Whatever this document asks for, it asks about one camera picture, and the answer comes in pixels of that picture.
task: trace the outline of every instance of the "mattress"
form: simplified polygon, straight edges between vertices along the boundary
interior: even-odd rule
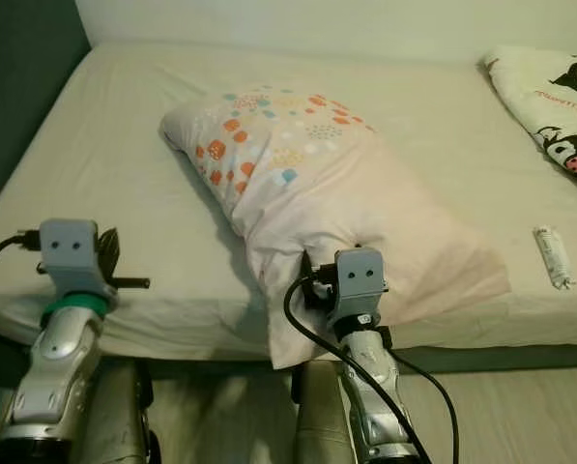
[[[396,347],[577,344],[577,285],[551,285],[532,236],[536,225],[556,226],[577,279],[577,183],[542,158],[473,67],[106,43],[74,72],[0,195],[0,240],[45,218],[118,227],[118,274],[148,276],[152,286],[121,292],[103,350],[268,357],[265,302],[243,243],[159,135],[176,102],[261,79],[309,82],[358,108],[503,255],[512,293],[393,328]],[[39,259],[14,248],[0,255],[0,334],[23,343],[37,335],[53,293],[34,272]]]

